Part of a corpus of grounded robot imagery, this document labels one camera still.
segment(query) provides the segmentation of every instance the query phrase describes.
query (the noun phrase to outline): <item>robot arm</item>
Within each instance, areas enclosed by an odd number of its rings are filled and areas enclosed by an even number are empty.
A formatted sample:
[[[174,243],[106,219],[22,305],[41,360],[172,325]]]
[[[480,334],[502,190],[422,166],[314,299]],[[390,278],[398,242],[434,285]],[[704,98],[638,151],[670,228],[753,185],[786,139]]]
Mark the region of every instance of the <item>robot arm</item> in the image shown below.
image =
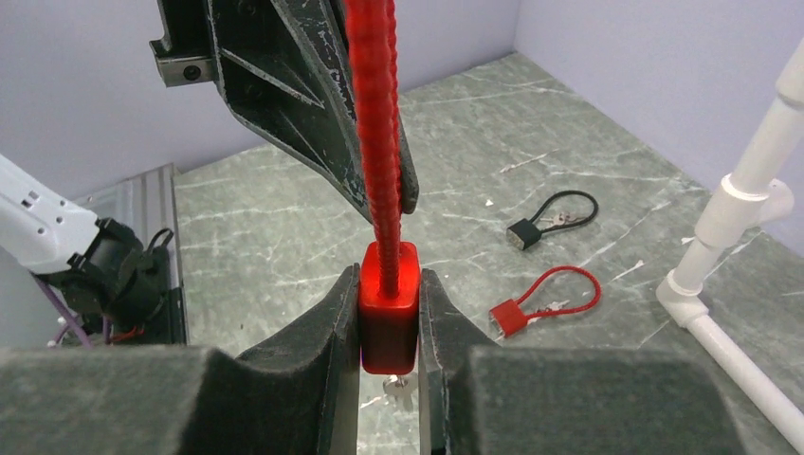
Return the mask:
[[[143,247],[129,227],[69,202],[2,155],[0,227],[0,247],[81,315],[104,315],[119,328],[153,327],[175,298],[169,229]]]
[[[0,246],[35,275],[70,269],[98,236],[98,215],[0,155]]]

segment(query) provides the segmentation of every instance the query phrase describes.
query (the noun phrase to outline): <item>key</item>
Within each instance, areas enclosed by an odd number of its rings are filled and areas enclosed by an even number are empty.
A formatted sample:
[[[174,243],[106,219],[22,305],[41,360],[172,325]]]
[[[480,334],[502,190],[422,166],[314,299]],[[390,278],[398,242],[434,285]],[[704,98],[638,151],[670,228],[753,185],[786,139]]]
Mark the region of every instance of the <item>key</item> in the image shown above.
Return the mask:
[[[576,222],[576,221],[578,221],[580,219],[581,219],[581,217],[579,217],[579,216],[575,216],[575,215],[573,215],[571,213],[564,213],[564,219],[563,219],[562,224],[569,225],[570,223],[574,223],[574,222]]]
[[[567,303],[569,303],[569,302],[570,302],[569,300],[565,300],[565,301],[554,301],[553,303],[550,303],[549,305],[547,305],[547,306],[545,306],[544,308],[542,308],[542,310],[551,310],[551,311],[557,311],[557,310],[560,310],[561,308],[563,308],[563,307],[567,306]],[[532,319],[528,320],[528,325],[530,325],[530,324],[532,324],[532,323],[536,322],[536,321],[537,321],[537,320],[539,320],[539,319],[541,319],[541,317],[538,317],[538,318],[532,318]]]
[[[382,390],[386,395],[393,397],[394,402],[401,404],[406,411],[413,410],[413,392],[419,386],[419,376],[416,372],[397,376],[392,374],[382,381]]]
[[[567,215],[567,213],[561,212],[561,213],[558,213],[558,214],[553,215],[553,216],[545,216],[545,217],[539,218],[539,221],[550,223],[549,228],[551,228],[553,226],[560,226],[560,225],[563,225],[564,223],[566,223],[566,221],[564,221],[564,217],[566,215]]]

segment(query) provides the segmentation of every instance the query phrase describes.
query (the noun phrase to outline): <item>marble-patterned floor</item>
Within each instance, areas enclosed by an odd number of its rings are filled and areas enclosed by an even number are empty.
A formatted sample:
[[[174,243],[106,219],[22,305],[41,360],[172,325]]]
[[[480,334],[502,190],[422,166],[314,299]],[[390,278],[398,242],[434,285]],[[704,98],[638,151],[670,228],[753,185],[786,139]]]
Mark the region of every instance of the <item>marble-patterned floor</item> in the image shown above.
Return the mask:
[[[751,453],[794,453],[654,297],[707,190],[520,55],[413,90],[400,108],[422,188],[403,236],[478,326],[496,336],[492,306],[551,266],[582,265],[603,284],[594,310],[540,320],[501,344],[689,355],[713,373]],[[591,225],[545,236],[527,252],[505,241],[508,225],[567,189],[597,197]],[[191,342],[233,355],[318,301],[372,240],[323,178],[272,146],[178,176],[175,195]],[[554,212],[562,209],[581,214],[588,203],[562,201]],[[559,278],[525,305],[583,303],[589,290],[583,278]],[[705,300],[804,408],[804,259],[751,230],[718,263]],[[416,454],[416,411],[388,403],[382,379],[362,378],[358,453]]]

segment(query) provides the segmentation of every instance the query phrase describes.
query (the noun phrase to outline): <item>purple cable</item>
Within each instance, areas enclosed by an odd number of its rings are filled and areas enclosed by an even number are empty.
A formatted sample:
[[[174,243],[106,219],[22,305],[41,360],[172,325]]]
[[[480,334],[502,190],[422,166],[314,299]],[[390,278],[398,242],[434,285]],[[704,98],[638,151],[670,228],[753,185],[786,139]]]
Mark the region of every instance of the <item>purple cable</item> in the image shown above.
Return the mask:
[[[78,337],[78,339],[81,341],[83,347],[91,348],[92,341],[89,340],[89,337],[86,335],[86,332],[81,328],[81,325],[79,325],[79,323],[75,320],[75,318],[73,318],[73,315],[70,314],[69,310],[67,310],[67,307],[64,306],[61,300],[59,300],[59,296],[57,296],[56,293],[53,292],[53,289],[50,289],[50,286],[47,285],[47,283],[43,282],[42,280],[36,277],[33,277],[33,280],[36,281],[37,284],[39,284],[39,288],[42,289],[42,292],[45,293],[47,299],[50,300],[50,303],[53,305],[53,308],[56,308],[56,311],[58,311],[59,314],[62,315],[62,318],[64,318],[64,320],[67,321],[66,326],[69,326],[70,330],[72,330],[73,333],[76,334],[76,337]]]
[[[67,332],[69,330],[70,330],[70,326],[67,325],[67,324],[63,325],[62,328],[59,329],[59,333],[56,334],[55,337],[53,337],[53,342],[56,343],[56,345],[53,346],[54,348],[59,346],[60,344],[62,344],[62,338],[64,338],[64,336],[67,335]]]
[[[103,344],[110,344],[112,342],[112,324],[109,323],[109,318],[103,317]]]

